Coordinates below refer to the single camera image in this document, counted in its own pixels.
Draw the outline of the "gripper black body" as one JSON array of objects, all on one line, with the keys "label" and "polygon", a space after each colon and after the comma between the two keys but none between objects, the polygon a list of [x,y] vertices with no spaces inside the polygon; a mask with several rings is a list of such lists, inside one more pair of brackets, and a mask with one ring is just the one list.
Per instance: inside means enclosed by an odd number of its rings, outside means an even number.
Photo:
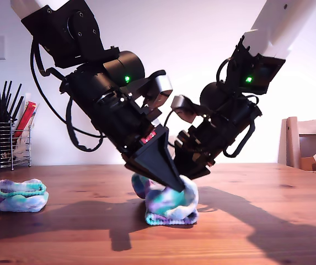
[{"label": "gripper black body", "polygon": [[175,145],[181,146],[188,152],[205,154],[208,160],[207,166],[213,166],[215,158],[233,144],[243,130],[243,122],[234,124],[221,119],[214,125],[211,121],[203,120],[199,126],[192,125],[187,131],[181,131]]},{"label": "gripper black body", "polygon": [[154,128],[163,127],[155,123],[147,107],[140,108],[134,100],[120,92],[106,92],[93,103],[93,124],[104,132],[120,151],[122,158],[138,139],[146,137]]}]

